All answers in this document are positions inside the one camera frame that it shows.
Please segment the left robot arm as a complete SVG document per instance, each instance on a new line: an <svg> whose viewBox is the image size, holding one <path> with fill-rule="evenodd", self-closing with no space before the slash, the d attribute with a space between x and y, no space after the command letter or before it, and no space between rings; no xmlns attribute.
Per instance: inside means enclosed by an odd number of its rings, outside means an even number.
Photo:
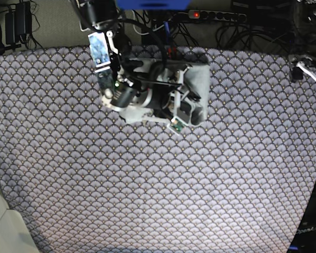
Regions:
<svg viewBox="0 0 316 253"><path fill-rule="evenodd" d="M303 79L297 66L303 62L308 70L316 70L316 1L293 1L291 8L293 41L289 50L289 65L293 82Z"/></svg>

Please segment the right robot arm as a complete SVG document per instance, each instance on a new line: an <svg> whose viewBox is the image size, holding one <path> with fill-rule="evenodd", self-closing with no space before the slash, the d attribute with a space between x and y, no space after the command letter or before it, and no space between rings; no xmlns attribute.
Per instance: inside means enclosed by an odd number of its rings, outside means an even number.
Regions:
<svg viewBox="0 0 316 253"><path fill-rule="evenodd" d="M71 1L82 30L89 30L102 104L127 123L160 122L180 130L192 122L200 96L186 81L192 65L168 59L152 28L128 19L114 1ZM143 28L156 41L161 58L132 59L124 25Z"/></svg>

